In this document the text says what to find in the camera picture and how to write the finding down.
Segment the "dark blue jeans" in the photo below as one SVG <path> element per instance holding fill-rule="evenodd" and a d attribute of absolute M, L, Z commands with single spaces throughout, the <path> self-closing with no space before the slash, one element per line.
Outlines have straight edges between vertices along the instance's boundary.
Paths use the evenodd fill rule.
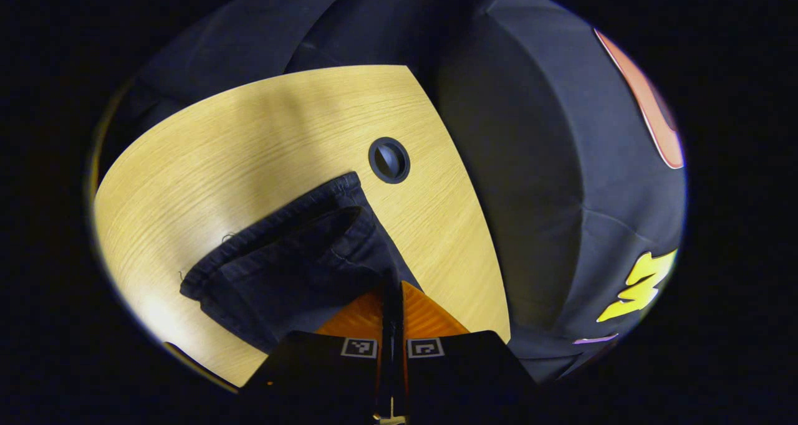
<path fill-rule="evenodd" d="M 269 353 L 393 277 L 420 286 L 348 172 L 223 241 L 188 270 L 180 294 Z"/>

